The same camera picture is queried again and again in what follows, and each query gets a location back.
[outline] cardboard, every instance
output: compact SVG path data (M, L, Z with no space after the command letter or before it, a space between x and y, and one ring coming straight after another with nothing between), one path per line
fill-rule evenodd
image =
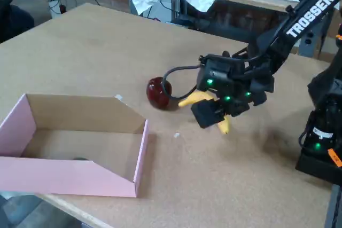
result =
M147 133L113 97L23 95L0 126L0 190L137 197Z

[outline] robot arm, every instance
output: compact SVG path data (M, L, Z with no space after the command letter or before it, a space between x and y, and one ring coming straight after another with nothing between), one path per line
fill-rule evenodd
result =
M254 106L264 103L266 92L274 90L273 74L285 62L296 41L327 13L333 12L338 2L301 0L295 8L286 8L287 18L278 28L260 35L232 56L227 51L222 56L201 56L196 88L216 94L218 100L203 100L192 105L199 125L209 127L223 121L225 115L234 117L247 111L249 103Z

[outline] floor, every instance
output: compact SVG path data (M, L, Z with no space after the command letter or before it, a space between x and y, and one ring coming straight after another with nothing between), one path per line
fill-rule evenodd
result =
M121 3L106 0L98 0L101 6L115 9L122 12L129 12L129 6ZM75 8L84 3L95 4L94 0L61 0L61 3L66 6L67 10ZM32 15L35 20L35 25L42 24L51 19L50 7L48 0L13 0L13 5L20 7Z
M76 0L77 5L83 3L93 3L94 0ZM122 4L115 4L98 0L101 6L109 7L119 11L128 12L127 6ZM67 10L74 8L75 0L61 0L61 2L66 6ZM51 13L49 9L48 0L14 0L13 5L20 7L21 9L27 11L32 15L35 20L35 25L42 24L51 19ZM22 206L24 198L22 196L17 196L8 200L8 202L3 206L7 216L15 214L15 211L19 206ZM41 201L30 210L29 214L20 222L16 224L16 228L83 228L87 227L81 224L78 220L71 217L70 215L64 213L63 211L55 208L47 202Z

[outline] small white debris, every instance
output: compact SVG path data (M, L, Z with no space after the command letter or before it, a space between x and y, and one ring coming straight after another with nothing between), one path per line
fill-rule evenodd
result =
M122 96L121 95L116 95L114 96L117 100L121 101L122 100Z

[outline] green led light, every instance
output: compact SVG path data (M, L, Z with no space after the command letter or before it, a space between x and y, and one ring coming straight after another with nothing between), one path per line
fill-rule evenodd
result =
M316 144L315 144L315 149L316 149L316 150L319 150L320 148L321 148L321 144L320 144L320 143L316 143Z

